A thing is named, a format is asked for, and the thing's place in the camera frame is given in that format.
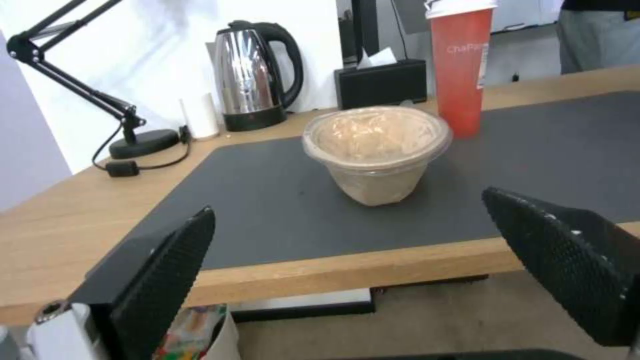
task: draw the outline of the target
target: table top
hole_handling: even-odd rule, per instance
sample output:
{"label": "table top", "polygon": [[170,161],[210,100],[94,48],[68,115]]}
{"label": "table top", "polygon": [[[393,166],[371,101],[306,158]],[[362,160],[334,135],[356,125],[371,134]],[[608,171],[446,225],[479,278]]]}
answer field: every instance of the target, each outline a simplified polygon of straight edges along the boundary
{"label": "table top", "polygon": [[[483,109],[640,90],[640,67],[597,70],[486,88]],[[436,111],[434,100],[420,104]],[[40,306],[67,297],[85,273],[215,149],[299,136],[313,117],[196,142],[174,167],[112,179],[88,168],[0,215],[0,323],[29,323]],[[139,160],[180,156],[181,147]],[[640,234],[640,221],[622,224]],[[366,252],[200,272],[186,306],[431,281],[521,269],[501,238]]]}

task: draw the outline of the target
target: white cup lid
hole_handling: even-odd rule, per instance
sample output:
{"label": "white cup lid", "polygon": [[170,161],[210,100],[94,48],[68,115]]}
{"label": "white cup lid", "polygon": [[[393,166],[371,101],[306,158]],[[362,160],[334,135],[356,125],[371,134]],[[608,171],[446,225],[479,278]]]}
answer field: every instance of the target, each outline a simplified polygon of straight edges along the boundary
{"label": "white cup lid", "polygon": [[496,0],[427,0],[427,19],[498,7]]}

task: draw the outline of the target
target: red cup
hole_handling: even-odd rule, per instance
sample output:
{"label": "red cup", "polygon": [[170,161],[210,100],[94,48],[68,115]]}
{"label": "red cup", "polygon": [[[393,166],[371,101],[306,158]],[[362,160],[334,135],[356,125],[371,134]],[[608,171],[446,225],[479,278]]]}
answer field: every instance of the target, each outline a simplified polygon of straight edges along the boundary
{"label": "red cup", "polygon": [[438,112],[456,137],[480,130],[493,8],[431,18]]}

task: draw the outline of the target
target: plastic bowl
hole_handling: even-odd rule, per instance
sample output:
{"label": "plastic bowl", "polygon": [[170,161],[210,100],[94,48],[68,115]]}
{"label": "plastic bowl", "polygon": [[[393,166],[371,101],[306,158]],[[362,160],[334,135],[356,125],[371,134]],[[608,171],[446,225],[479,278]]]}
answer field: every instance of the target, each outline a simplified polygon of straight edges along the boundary
{"label": "plastic bowl", "polygon": [[305,128],[305,152],[326,165],[352,199],[367,206],[399,202],[451,143],[441,118],[413,108],[374,106],[317,117]]}

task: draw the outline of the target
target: black cable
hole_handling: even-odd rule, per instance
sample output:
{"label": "black cable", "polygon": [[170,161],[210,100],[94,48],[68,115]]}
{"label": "black cable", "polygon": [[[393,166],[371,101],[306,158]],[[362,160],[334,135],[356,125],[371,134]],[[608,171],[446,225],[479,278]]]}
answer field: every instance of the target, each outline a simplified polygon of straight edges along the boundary
{"label": "black cable", "polygon": [[402,48],[404,49],[404,58],[408,59],[409,56],[406,54],[406,43],[404,42],[404,35],[402,32],[402,28],[400,28],[400,18],[398,17],[398,10],[396,9],[396,3],[394,0],[391,1],[391,7],[394,9],[394,15],[396,16],[396,24],[398,25],[398,32],[400,33],[400,40],[402,40]]}
{"label": "black cable", "polygon": [[107,146],[107,144],[118,134],[118,132],[120,132],[121,129],[122,129],[122,123],[120,123],[120,125],[118,125],[118,128],[116,129],[116,131],[114,131],[113,134],[111,134],[111,136],[109,136],[107,138],[107,140],[105,140],[102,143],[102,145],[100,145],[100,147],[95,151],[95,154],[93,154],[93,157],[91,158],[91,162],[93,163],[94,167],[97,167],[102,171],[107,171],[107,169],[105,167],[103,167],[102,165],[96,163],[95,160],[98,158],[98,155],[100,155],[100,153],[102,152],[104,147]]}
{"label": "black cable", "polygon": [[173,160],[169,163],[166,164],[160,164],[160,165],[150,165],[147,167],[138,167],[138,169],[140,170],[153,170],[153,169],[157,169],[157,168],[163,168],[163,167],[170,167],[171,165],[175,165],[177,163],[179,163],[180,161],[184,160],[187,158],[187,156],[189,156],[189,153],[191,152],[191,140],[187,141],[187,151],[184,152],[184,154],[177,158],[176,160]]}
{"label": "black cable", "polygon": [[[108,171],[106,167],[103,167],[102,165],[98,164],[95,160],[98,158],[98,155],[102,152],[102,150],[104,149],[105,146],[107,146],[107,144],[118,134],[118,132],[122,129],[122,123],[120,123],[120,125],[118,125],[118,128],[116,129],[116,131],[113,132],[113,134],[111,134],[107,140],[105,140],[102,145],[100,145],[100,147],[95,151],[95,154],[93,154],[93,157],[91,158],[91,162],[93,163],[93,166],[99,168],[102,171]],[[189,129],[186,126],[182,126],[180,127],[180,142],[185,143],[187,145],[187,150],[184,152],[184,154],[177,158],[176,160],[170,161],[168,163],[164,163],[164,164],[160,164],[160,165],[149,165],[149,166],[142,166],[142,167],[138,167],[138,169],[140,170],[155,170],[158,168],[165,168],[165,167],[170,167],[172,165],[175,165],[179,162],[181,162],[182,160],[186,159],[187,156],[189,156],[189,154],[191,153],[191,132],[189,131]]]}

